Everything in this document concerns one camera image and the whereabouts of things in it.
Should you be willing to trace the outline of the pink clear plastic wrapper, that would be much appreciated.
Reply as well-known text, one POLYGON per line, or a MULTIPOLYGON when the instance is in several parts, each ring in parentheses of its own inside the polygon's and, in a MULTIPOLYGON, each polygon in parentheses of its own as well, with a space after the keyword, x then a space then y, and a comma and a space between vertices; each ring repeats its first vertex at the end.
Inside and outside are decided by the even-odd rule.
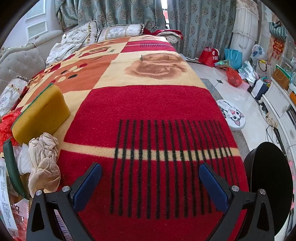
POLYGON ((18 203, 12 204, 11 210, 18 229, 18 234, 14 237, 14 240, 26 241, 29 219, 29 200, 24 198, 18 203))

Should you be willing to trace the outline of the blue white medicine box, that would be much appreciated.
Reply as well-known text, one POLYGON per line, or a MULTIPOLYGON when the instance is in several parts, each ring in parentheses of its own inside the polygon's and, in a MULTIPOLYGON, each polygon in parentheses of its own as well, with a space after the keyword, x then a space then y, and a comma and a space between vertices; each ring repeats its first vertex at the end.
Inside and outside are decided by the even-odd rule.
POLYGON ((10 235, 15 238, 18 237, 18 228, 11 210, 8 186, 6 179, 6 164, 4 158, 1 158, 1 214, 6 229, 10 235))

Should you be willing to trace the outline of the black round trash bin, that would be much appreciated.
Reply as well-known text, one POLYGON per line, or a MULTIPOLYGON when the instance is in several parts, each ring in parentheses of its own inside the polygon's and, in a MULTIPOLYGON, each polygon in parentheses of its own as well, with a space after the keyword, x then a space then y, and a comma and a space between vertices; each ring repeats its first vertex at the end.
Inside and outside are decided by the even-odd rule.
POLYGON ((292 205, 293 183, 288 161, 278 146, 263 142, 247 154, 243 164, 250 191, 266 191, 274 232, 278 234, 292 205))

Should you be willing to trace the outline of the dark green box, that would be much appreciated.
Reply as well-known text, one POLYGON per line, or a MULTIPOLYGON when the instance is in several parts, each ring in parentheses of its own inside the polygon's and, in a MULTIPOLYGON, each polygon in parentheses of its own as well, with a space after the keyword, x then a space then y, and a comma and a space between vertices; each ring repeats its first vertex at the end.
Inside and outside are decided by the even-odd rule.
POLYGON ((28 199, 27 193, 23 186, 22 180, 19 175, 18 167, 16 165, 14 150, 11 139, 7 139, 3 144, 4 159, 6 162, 6 169, 8 171, 11 183, 14 190, 25 199, 28 199))

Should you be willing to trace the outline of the white crumpled tissue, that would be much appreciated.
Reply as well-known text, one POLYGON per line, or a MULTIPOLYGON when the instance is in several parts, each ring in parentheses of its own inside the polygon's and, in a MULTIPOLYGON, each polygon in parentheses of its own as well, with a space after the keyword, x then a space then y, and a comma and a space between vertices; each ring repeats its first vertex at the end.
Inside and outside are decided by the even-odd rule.
POLYGON ((13 150, 19 174, 25 175, 30 173, 32 163, 29 157, 29 146, 27 144, 22 144, 22 146, 13 147, 13 150))

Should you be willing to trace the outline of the red crumpled plastic bag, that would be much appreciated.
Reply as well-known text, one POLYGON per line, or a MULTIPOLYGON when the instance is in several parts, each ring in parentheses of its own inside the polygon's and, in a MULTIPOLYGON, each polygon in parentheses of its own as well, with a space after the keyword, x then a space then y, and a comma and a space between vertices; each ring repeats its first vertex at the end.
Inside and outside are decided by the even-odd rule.
POLYGON ((11 127, 18 116, 21 114, 20 111, 13 111, 1 118, 0 124, 0 150, 3 152, 3 144, 6 140, 11 139, 13 146, 18 146, 18 142, 14 139, 11 127))

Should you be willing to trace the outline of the white tv cabinet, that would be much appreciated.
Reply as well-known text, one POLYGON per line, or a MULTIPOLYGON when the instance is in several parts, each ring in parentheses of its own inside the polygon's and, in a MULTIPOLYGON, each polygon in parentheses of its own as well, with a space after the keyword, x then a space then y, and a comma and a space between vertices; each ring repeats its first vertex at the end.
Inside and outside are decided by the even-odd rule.
POLYGON ((288 92, 274 79, 259 101, 259 110, 267 123, 267 139, 295 162, 295 104, 288 92))

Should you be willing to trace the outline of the side bolster pillow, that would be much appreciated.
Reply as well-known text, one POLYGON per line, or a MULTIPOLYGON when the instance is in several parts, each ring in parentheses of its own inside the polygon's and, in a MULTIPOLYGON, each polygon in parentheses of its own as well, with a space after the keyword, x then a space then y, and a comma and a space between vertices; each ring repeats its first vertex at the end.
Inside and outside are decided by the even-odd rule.
POLYGON ((1 118, 15 108, 27 90, 29 80, 17 75, 5 87, 1 94, 1 118))

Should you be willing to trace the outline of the red plastic bag on floor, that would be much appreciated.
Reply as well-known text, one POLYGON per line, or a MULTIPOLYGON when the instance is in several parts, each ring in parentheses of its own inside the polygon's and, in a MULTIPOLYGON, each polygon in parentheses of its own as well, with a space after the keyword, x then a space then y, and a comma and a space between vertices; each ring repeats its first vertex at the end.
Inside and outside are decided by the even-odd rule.
POLYGON ((226 76, 228 83, 233 87, 239 87, 242 83, 242 78, 239 73, 231 67, 226 68, 226 76))

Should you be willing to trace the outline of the grey tufted headboard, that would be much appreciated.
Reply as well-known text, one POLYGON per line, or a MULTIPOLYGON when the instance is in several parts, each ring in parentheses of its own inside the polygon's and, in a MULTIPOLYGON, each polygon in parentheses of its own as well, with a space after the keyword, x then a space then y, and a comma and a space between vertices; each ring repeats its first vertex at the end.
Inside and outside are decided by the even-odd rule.
POLYGON ((0 91, 16 76, 31 79, 46 67, 46 59, 53 46, 62 39, 63 31, 54 30, 20 47, 2 47, 0 91))

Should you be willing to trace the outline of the teal gift bag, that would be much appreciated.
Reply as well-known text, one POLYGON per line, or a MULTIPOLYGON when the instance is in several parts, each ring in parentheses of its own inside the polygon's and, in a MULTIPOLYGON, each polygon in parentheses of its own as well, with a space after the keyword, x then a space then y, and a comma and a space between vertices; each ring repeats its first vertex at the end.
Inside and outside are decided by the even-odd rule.
POLYGON ((242 66, 242 53, 234 49, 224 49, 225 59, 229 60, 230 66, 238 70, 242 66))

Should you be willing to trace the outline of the white lace cover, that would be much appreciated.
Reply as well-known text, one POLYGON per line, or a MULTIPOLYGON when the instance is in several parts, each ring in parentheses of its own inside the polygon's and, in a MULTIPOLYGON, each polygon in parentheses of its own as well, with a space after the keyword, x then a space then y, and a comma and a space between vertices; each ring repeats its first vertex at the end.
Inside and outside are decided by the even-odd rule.
POLYGON ((258 38, 259 13, 252 0, 236 1, 236 15, 232 30, 230 49, 242 53, 242 62, 248 60, 258 38))

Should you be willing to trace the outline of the embroidered white pillow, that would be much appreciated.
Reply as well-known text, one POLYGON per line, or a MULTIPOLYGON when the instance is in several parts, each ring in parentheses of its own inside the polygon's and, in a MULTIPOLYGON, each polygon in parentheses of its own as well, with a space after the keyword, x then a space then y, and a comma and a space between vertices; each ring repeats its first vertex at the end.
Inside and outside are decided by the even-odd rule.
POLYGON ((82 46, 94 44, 97 31, 96 21, 87 22, 65 32, 62 36, 62 44, 82 44, 82 46))

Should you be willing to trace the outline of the embroidered bolster pillow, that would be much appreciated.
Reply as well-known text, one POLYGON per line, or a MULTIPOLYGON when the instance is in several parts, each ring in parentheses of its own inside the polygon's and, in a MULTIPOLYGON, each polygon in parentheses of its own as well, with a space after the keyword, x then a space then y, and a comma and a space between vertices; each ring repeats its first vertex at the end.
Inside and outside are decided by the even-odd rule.
POLYGON ((96 42, 99 43, 117 38, 139 36, 142 35, 143 32, 144 24, 114 25, 102 28, 97 33, 96 42))

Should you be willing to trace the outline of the teal patterned curtain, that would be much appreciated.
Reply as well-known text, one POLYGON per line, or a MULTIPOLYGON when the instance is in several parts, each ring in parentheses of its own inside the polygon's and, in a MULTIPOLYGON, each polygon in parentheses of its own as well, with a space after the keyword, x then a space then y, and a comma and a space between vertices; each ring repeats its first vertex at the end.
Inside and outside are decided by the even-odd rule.
POLYGON ((161 1, 55 1, 55 12, 64 29, 96 21, 100 29, 118 24, 144 24, 150 32, 171 30, 182 33, 176 50, 191 59, 206 47, 224 56, 229 47, 236 15, 236 1, 168 1, 168 17, 161 1))

